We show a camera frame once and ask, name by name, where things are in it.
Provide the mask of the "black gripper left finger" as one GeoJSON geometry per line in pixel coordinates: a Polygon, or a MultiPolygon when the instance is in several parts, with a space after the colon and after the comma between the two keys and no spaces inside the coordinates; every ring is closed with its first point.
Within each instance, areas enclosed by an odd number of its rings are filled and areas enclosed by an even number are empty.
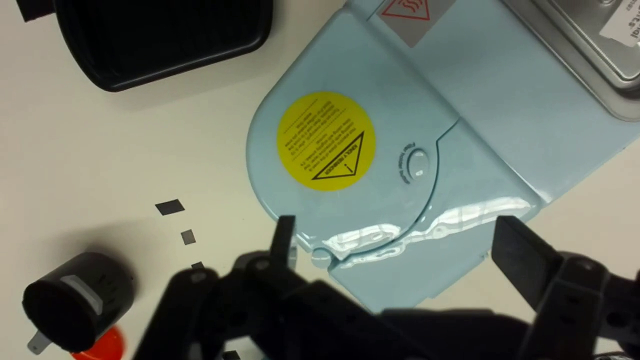
{"type": "Polygon", "coordinates": [[[277,227],[272,233],[272,243],[270,243],[270,257],[277,263],[282,266],[294,266],[296,263],[296,246],[294,246],[294,227],[296,227],[296,218],[286,213],[277,219],[277,227]]]}

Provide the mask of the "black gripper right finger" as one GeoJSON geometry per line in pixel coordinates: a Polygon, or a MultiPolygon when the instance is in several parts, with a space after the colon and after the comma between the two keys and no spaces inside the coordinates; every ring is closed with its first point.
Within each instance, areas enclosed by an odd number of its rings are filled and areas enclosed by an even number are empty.
{"type": "Polygon", "coordinates": [[[549,286],[565,261],[559,250],[517,215],[496,218],[490,255],[534,311],[545,305],[549,286]]]}

